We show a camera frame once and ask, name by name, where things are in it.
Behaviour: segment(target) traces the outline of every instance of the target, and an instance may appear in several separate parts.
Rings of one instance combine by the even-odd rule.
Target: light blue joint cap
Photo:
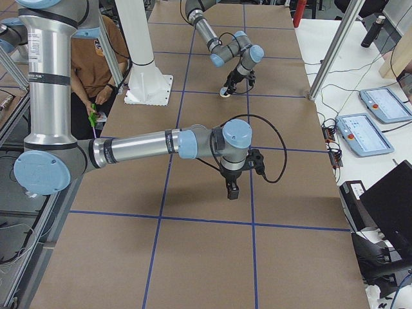
[[[0,46],[6,53],[11,53],[14,51],[14,46],[11,45],[9,42],[0,39]]]
[[[22,26],[23,23],[17,17],[6,18],[0,21],[0,23],[5,24],[6,26]]]
[[[182,159],[195,159],[198,155],[198,142],[193,131],[179,132],[178,137],[179,156]]]
[[[100,36],[100,27],[78,29],[73,37],[76,39],[97,39]]]
[[[213,62],[213,65],[217,68],[220,68],[221,66],[225,64],[225,61],[223,61],[223,59],[219,57],[218,55],[216,55],[215,53],[211,55],[211,61]]]
[[[234,37],[244,37],[244,36],[247,36],[247,34],[243,31],[237,31],[233,36]]]
[[[252,143],[252,128],[240,119],[233,119],[223,126],[223,137],[235,148],[244,149]]]
[[[66,164],[46,151],[31,150],[14,163],[14,176],[28,191],[42,195],[62,191],[70,183]]]
[[[62,0],[15,0],[15,2],[27,8],[49,8]]]
[[[253,45],[250,48],[250,58],[252,58],[254,62],[259,63],[264,55],[265,52],[263,51],[263,48],[259,45]]]

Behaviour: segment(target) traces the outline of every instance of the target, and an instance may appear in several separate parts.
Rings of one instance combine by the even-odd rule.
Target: green object
[[[93,108],[94,110],[96,110],[96,104],[92,103],[91,108]],[[96,123],[97,123],[97,114],[96,113],[90,113],[89,115],[89,121],[90,121],[90,125],[91,127],[95,127]]]

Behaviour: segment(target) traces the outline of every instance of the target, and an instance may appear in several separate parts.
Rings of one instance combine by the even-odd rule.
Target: person's hand
[[[84,103],[84,105],[85,105],[85,107],[86,107],[86,111],[88,112],[88,115],[89,115],[89,116],[90,116],[91,113],[96,113],[96,111],[91,107],[92,102],[86,101],[86,102],[83,102],[83,103]]]
[[[112,92],[113,90],[109,86],[104,87],[99,93],[97,93],[95,103],[97,105],[102,105],[109,100]]]

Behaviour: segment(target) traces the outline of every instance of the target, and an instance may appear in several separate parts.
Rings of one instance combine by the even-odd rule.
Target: white table
[[[305,63],[319,63],[319,61],[324,58],[339,23],[340,21],[311,19],[303,19],[301,21],[299,27],[296,29],[296,35]],[[348,37],[343,43],[331,71],[361,68],[365,64],[372,63],[373,60],[376,59],[379,55],[379,51],[374,44],[369,48],[363,48],[361,46],[361,42],[365,35],[366,29],[363,27],[362,23],[358,21],[355,22]],[[395,80],[383,79],[379,75],[379,68],[383,63],[384,60],[380,58],[371,66],[366,66],[358,71],[330,73],[323,87],[328,84],[336,84],[345,89],[362,90],[392,84]],[[310,73],[316,73],[319,68],[320,64],[306,65],[306,72],[308,73],[310,84],[312,84],[316,76],[315,74]],[[401,100],[407,100],[398,84],[394,84],[390,86],[390,88]],[[359,92],[357,91],[350,92],[341,90],[335,86],[327,86],[323,89],[323,101],[337,111],[339,111],[346,102],[342,111],[339,113],[340,115],[369,113],[366,106],[359,98]],[[322,104],[321,94],[317,96],[315,102],[318,112],[324,114],[326,118],[336,117],[336,112]],[[381,124],[373,116],[372,118],[381,130],[392,129],[404,123]],[[412,124],[396,131],[385,133],[385,136],[395,148],[395,151],[390,154],[365,158],[355,155],[348,147],[348,144],[340,138],[339,144],[342,149],[342,162],[344,166],[341,168],[341,177],[337,184],[340,185],[348,180],[362,180],[365,188],[368,189],[395,167],[393,159],[398,163],[403,160],[412,162],[412,139],[408,138],[411,135]]]

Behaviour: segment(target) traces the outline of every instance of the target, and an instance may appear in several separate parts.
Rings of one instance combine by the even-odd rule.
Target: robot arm
[[[79,176],[107,164],[178,153],[182,158],[220,157],[228,197],[237,198],[236,179],[259,168],[249,150],[252,130],[242,120],[206,129],[192,126],[131,138],[76,140],[70,133],[70,38],[79,24],[89,35],[98,16],[97,0],[17,0],[28,30],[32,132],[16,160],[17,181],[29,191],[53,194]]]
[[[243,79],[247,79],[249,86],[253,87],[255,83],[253,68],[263,58],[264,51],[259,45],[252,44],[243,31],[236,32],[232,42],[222,46],[221,41],[203,16],[203,13],[217,2],[219,0],[187,0],[185,14],[187,20],[205,41],[211,52],[211,60],[216,67],[223,66],[232,58],[240,56],[239,63],[229,73],[226,83],[220,91],[222,97],[228,97],[235,93],[236,84]]]
[[[226,181],[227,197],[234,200],[239,195],[236,180],[242,171],[264,171],[263,157],[255,149],[248,150],[251,140],[252,129],[238,119],[222,128],[195,125],[129,138],[80,140],[70,149],[26,150],[15,162],[14,174],[27,190],[47,195],[107,164],[173,153],[183,159],[213,156],[216,161],[220,157],[219,171]]]

